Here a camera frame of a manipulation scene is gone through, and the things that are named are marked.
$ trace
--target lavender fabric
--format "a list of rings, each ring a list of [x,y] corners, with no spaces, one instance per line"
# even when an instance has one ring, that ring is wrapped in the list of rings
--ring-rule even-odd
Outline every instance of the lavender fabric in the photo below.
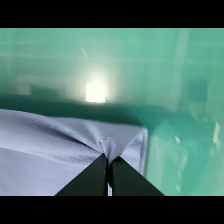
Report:
[[[102,153],[143,175],[146,128],[0,110],[0,195],[55,195]]]

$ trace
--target folded cloth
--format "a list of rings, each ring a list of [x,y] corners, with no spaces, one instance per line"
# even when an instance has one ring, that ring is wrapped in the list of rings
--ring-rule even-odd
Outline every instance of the folded cloth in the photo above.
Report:
[[[55,195],[102,153],[144,173],[146,128],[0,110],[0,195]]]

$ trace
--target glossy green surface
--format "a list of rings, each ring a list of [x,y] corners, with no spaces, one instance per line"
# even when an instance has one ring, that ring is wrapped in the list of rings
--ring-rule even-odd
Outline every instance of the glossy green surface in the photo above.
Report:
[[[157,188],[224,195],[223,61],[224,29],[0,29],[0,108],[146,126]]]

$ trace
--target green surface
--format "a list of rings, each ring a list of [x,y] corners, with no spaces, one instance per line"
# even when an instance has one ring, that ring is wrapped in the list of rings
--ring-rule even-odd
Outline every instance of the green surface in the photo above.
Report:
[[[0,108],[145,126],[165,195],[224,195],[223,60],[224,29],[0,29]]]

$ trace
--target black bar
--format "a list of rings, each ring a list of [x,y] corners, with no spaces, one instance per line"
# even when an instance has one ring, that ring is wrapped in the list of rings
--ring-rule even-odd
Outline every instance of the black bar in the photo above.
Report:
[[[110,171],[113,196],[164,196],[121,157],[112,162]]]
[[[107,196],[107,159],[99,156],[56,196]]]

